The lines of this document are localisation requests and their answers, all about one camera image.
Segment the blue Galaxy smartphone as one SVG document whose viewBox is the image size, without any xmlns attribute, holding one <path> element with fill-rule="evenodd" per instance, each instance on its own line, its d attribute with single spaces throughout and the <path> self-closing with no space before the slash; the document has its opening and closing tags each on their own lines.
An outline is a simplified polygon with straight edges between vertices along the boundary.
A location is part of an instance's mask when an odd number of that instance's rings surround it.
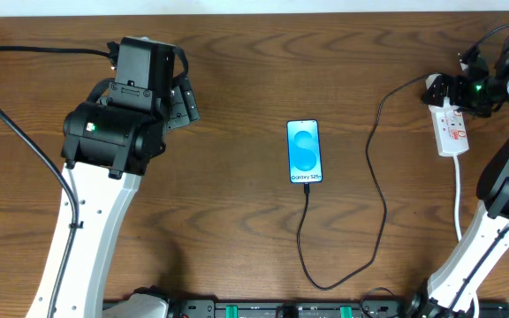
<svg viewBox="0 0 509 318">
<path fill-rule="evenodd" d="M 293 184 L 323 181 L 319 125 L 315 119 L 291 120 L 286 124 L 289 179 Z"/>
</svg>

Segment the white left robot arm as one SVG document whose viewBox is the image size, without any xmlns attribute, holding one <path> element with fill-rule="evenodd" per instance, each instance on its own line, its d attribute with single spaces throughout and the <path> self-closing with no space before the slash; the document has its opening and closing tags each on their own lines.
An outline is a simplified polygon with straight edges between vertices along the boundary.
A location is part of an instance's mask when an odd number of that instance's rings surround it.
<svg viewBox="0 0 509 318">
<path fill-rule="evenodd" d="M 126 211 L 169 130 L 200 114 L 182 48 L 125 37 L 108 45 L 116 74 L 64 121 L 57 226 L 30 317 L 100 317 Z"/>
</svg>

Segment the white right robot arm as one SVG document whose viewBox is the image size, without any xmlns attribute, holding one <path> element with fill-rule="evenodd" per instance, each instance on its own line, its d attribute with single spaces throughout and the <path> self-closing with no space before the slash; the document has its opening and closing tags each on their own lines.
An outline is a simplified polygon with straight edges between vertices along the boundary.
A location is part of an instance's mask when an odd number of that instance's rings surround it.
<svg viewBox="0 0 509 318">
<path fill-rule="evenodd" d="M 430 75 L 422 103 L 490 117 L 509 103 L 509 36 L 489 68 L 475 43 L 460 55 L 461 75 Z M 486 276 L 509 248 L 509 138 L 484 168 L 476 187 L 479 201 L 472 223 L 444 265 L 414 295 L 409 317 L 465 317 Z"/>
</svg>

